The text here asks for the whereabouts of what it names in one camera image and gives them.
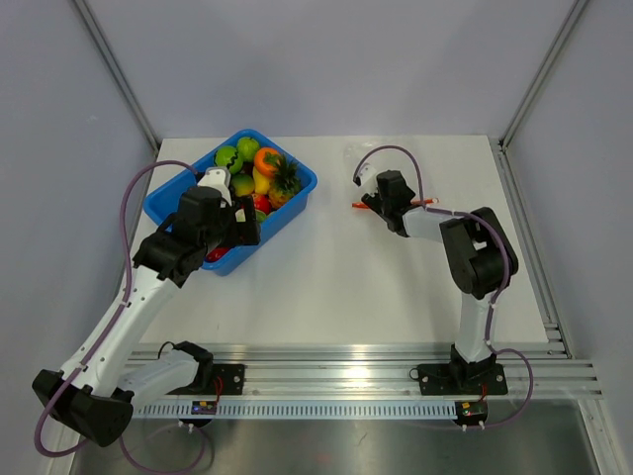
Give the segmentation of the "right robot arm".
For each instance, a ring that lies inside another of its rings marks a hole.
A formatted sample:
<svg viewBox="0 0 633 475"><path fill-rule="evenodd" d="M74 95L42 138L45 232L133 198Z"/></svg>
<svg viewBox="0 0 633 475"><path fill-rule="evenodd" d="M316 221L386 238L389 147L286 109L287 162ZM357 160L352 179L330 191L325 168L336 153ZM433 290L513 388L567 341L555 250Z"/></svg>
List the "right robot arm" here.
<svg viewBox="0 0 633 475"><path fill-rule="evenodd" d="M413 190L395 170L375 173L365 167L355 183L370 185L361 201L391 232L443 245L450 275L462 295L460 326L449 361L416 367L420 392L506 394L492 333L498 297L517 272L518 259L495 212L488 207L466 213L415 204Z"/></svg>

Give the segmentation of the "clear orange-zip bag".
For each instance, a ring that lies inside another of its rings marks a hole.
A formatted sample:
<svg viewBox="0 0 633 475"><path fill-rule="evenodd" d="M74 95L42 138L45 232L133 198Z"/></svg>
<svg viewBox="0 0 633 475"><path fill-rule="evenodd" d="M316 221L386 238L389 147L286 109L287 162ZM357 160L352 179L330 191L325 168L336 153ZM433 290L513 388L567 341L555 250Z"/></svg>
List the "clear orange-zip bag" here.
<svg viewBox="0 0 633 475"><path fill-rule="evenodd" d="M414 170L416 190L411 190L407 186L405 178L399 171L386 170L378 173L369 163L370 157L386 150L398 151L407 157ZM425 208L427 205L439 203L437 198L424 196L423 179L418 160L407 148L397 144L380 144L368 150L357 163L352 173L352 182L365 191L362 202L376 212L379 210L395 211L412 206Z"/></svg>

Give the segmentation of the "toy orange persimmon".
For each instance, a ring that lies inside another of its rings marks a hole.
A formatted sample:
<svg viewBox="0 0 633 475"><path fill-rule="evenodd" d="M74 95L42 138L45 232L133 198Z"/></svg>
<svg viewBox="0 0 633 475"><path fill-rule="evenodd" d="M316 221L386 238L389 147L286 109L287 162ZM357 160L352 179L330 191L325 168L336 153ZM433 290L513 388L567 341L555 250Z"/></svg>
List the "toy orange persimmon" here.
<svg viewBox="0 0 633 475"><path fill-rule="evenodd" d="M281 153L275 148L262 147L254 155L254 168L264 176L273 177L281 157Z"/></svg>

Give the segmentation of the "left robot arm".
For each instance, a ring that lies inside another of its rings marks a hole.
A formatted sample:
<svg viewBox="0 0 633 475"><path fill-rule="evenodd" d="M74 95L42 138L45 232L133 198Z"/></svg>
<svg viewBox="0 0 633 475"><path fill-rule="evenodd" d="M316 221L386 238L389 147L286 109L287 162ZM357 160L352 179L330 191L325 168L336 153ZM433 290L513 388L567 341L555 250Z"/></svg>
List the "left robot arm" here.
<svg viewBox="0 0 633 475"><path fill-rule="evenodd" d="M189 341L135 372L123 370L149 324L212 250L259 242L252 197L230 203L208 186L184 192L176 211L141 242L122 296L90 336L60 370L36 376L33 389L45 407L43 416L107 447L136 410L175 390L201 394L214 388L213 355Z"/></svg>

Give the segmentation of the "toy pineapple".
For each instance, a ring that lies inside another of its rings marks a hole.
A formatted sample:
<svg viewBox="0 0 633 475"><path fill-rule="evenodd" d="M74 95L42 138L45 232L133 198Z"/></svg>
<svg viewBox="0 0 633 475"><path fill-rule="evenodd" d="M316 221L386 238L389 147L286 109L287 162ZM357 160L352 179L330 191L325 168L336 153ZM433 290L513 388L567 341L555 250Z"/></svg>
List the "toy pineapple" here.
<svg viewBox="0 0 633 475"><path fill-rule="evenodd" d="M280 209L302 189L297 163L281 155L275 163L275 171L268 190L268 199L274 209Z"/></svg>

